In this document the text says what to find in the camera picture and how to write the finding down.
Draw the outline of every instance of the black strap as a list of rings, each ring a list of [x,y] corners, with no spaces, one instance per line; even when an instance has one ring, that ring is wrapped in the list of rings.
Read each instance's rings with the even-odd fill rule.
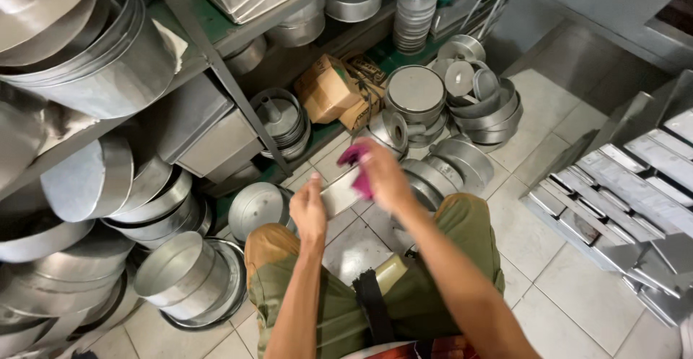
[[[353,288],[356,290],[356,301],[371,329],[373,345],[394,342],[392,322],[387,315],[385,300],[378,287],[376,272],[372,269],[362,272],[353,282]]]

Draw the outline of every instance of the forearm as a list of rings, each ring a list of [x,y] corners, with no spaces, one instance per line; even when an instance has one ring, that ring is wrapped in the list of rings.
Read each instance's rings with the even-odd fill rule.
[[[265,359],[315,358],[322,243],[301,242],[282,308],[265,350]]]
[[[397,218],[416,241],[455,323],[481,357],[537,358],[496,288],[438,230],[428,211],[414,203]]]

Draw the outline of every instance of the pink rag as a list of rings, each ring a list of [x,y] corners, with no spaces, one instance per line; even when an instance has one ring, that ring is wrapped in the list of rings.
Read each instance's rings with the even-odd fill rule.
[[[340,158],[337,160],[337,165],[342,167],[344,164],[354,165],[359,163],[358,176],[353,184],[351,184],[351,188],[356,190],[363,199],[372,201],[373,190],[371,190],[371,182],[368,180],[368,174],[360,164],[361,157],[363,157],[366,153],[368,153],[367,145],[353,144],[342,153],[342,156],[340,156]]]

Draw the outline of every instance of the cardboard box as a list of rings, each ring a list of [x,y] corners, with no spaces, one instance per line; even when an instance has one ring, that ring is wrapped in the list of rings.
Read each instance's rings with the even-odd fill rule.
[[[330,123],[361,99],[344,64],[327,54],[296,80],[294,89],[312,123]]]
[[[350,52],[342,57],[349,76],[359,87],[361,100],[344,111],[340,121],[349,130],[355,130],[368,123],[370,117],[385,107],[385,80],[387,75],[375,62],[361,52]]]

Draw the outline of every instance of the tiled floor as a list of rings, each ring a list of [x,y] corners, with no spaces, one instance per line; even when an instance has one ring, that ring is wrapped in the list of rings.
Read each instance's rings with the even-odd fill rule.
[[[518,202],[562,150],[606,121],[588,104],[594,103],[595,92],[622,97],[623,90],[633,90],[632,74],[638,81],[661,78],[648,80],[651,75],[637,69],[640,61],[629,62],[632,56],[579,27],[563,25],[550,38],[551,43],[529,52],[532,59],[515,66],[511,79],[521,92],[524,116],[512,140],[490,154],[496,174],[482,195],[502,254],[505,300],[544,358],[679,358],[677,329],[663,327],[617,276],[596,268]],[[618,80],[619,75],[628,79]],[[618,83],[621,89],[614,86]],[[600,110],[609,112],[615,105],[613,99]],[[347,146],[349,135],[344,133],[283,185],[297,190],[315,170],[331,181],[342,173],[335,161]],[[427,153],[422,148],[411,150],[410,156],[420,159]],[[411,244],[406,233],[392,229],[386,213],[360,202],[330,222],[323,264],[350,284],[360,271]],[[257,341],[250,303],[228,324],[201,333],[173,329],[144,304],[91,349],[100,359],[256,359]]]

